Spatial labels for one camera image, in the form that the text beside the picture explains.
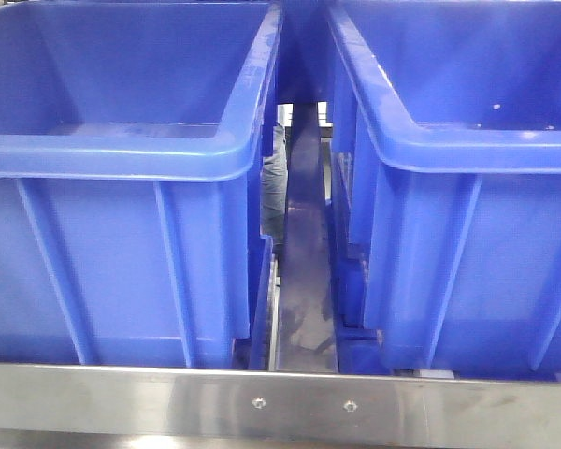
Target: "metal frame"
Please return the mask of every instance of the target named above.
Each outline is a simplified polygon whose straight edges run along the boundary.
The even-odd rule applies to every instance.
[[[270,353],[274,369],[324,373],[0,364],[0,447],[561,448],[561,383],[332,373],[315,106],[297,108],[294,120],[290,235]]]
[[[0,429],[561,448],[561,384],[0,365]]]

